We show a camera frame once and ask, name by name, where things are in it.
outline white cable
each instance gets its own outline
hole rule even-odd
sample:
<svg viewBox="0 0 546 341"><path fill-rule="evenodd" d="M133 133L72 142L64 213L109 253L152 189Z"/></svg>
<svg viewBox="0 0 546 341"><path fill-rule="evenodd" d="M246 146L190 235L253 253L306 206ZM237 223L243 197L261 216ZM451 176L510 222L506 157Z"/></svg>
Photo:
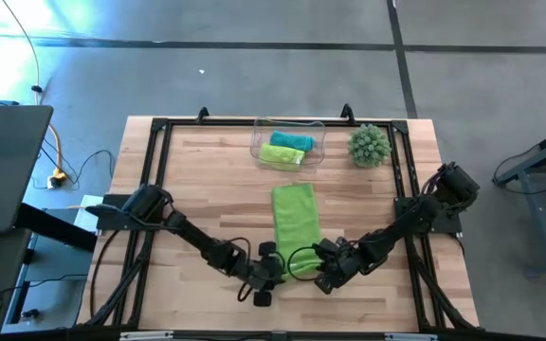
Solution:
<svg viewBox="0 0 546 341"><path fill-rule="evenodd" d="M33 52L33 59L35 60L35 71L36 71L35 73L36 73L36 76L37 76L37 80L36 80L35 85L37 85L39 87L40 86L39 85L39 60L37 59L37 52L35 52L35 46L33 46L33 42L30 40L30 37L28 36L27 31L25 30L23 25L20 24L20 20L18 20L18 17L16 16L16 14L14 14L14 11L11 10L11 7L8 5L8 2L6 0L1 0L1 1L3 1L4 5L6 5L6 7L9 10L9 14L11 14L11 16L14 17L14 20L16 21L16 24L18 24L20 29L23 30L23 33L25 34L25 38L27 38L28 44L30 45L30 50ZM34 91L34 90L33 90L33 93L35 93L35 105L40 105L41 103L39 101L39 93L37 91ZM57 157L56 157L56 169L54 170L54 174L56 174L58 172L63 172L63 169L61 168L61 163L62 163L62 161L61 161L61 143L60 143L60 140L58 138L58 134L56 133L56 130L54 130L54 126L52 126L52 123L49 123L47 125L47 128L52 133L52 135L54 135L54 142L55 142L55 145L56 145Z"/></svg>
<svg viewBox="0 0 546 341"><path fill-rule="evenodd" d="M25 37L27 38L28 44L30 45L30 49L31 51L33 51L33 59L35 60L35 70L37 74L37 80L36 80L37 82L35 83L35 85L39 86L39 60L37 59L37 52L35 52L35 47L33 46L33 42L30 40L30 37L28 37L27 31L25 30L23 25L20 24L20 20L18 20L18 18L16 17L16 14L14 14L14 11L11 10L11 7L8 5L8 2L6 0L1 0L1 1L3 1L4 5L6 5L6 7L8 8L9 14L11 14L11 16L14 17L16 24L18 24L20 29L23 30L23 33L25 34ZM34 91L34 93L35 93L35 105L39 105L39 95L37 91Z"/></svg>

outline green succulent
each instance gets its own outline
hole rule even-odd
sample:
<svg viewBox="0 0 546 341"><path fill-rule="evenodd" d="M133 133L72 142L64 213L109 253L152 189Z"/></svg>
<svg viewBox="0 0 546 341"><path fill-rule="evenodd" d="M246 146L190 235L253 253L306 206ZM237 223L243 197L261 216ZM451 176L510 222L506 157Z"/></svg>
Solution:
<svg viewBox="0 0 546 341"><path fill-rule="evenodd" d="M389 139L378 127L362 124L351 132L349 154L358 167L377 167L391 155Z"/></svg>

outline clear plastic container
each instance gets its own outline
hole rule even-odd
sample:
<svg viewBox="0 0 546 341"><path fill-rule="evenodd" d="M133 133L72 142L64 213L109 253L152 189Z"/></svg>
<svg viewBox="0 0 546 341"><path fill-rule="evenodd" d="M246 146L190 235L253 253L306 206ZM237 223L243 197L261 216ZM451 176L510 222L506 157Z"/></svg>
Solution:
<svg viewBox="0 0 546 341"><path fill-rule="evenodd" d="M291 135L310 136L314 139L313 149L305 152L300 160L279 161L263 155L263 144L268 144L273 132L278 131ZM258 117L254 121L250 153L259 167L277 171L316 171L325 157L324 138L326 127L318 121L295 123L282 120Z"/></svg>

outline laptop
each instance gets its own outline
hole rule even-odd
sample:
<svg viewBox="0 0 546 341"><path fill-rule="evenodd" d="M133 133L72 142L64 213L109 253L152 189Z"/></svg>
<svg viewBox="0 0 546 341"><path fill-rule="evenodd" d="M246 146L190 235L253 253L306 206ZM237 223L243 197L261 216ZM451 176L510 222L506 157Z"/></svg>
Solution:
<svg viewBox="0 0 546 341"><path fill-rule="evenodd" d="M53 111L0 105L0 233L13 227Z"/></svg>

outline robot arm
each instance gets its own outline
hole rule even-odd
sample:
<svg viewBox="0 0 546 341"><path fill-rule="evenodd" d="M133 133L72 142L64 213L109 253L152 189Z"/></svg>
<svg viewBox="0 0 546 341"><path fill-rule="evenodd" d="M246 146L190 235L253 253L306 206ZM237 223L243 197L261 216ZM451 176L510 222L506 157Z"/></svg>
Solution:
<svg viewBox="0 0 546 341"><path fill-rule="evenodd" d="M164 208L169 206L171 212L164 216ZM273 256L274 242L264 242L259 247L260 260L251 260L247 252L234 240L222 241L212 238L199 227L192 224L182 212L173 207L171 194L153 185L142 185L126 201L122 208L109 205L96 205L86 210L98 217L112 219L112 226L125 231L159 231L165 230L177 235L199 250L201 257L209 266L228 277L241 280L249 290L255 290L254 305L268 306L271 302L269 291L282 283L283 262ZM119 298L151 253L150 246L143 246L119 286L100 308L95 316L86 324L99 324L106 320Z"/></svg>
<svg viewBox="0 0 546 341"><path fill-rule="evenodd" d="M427 233L440 214L458 214L469 207L480 187L457 165L443 165L426 182L410 208L385 229L369 232L356 241L327 239L313 248L322 260L315 283L325 294L340 288L360 273L370 274L387 260L395 243L410 234Z"/></svg>

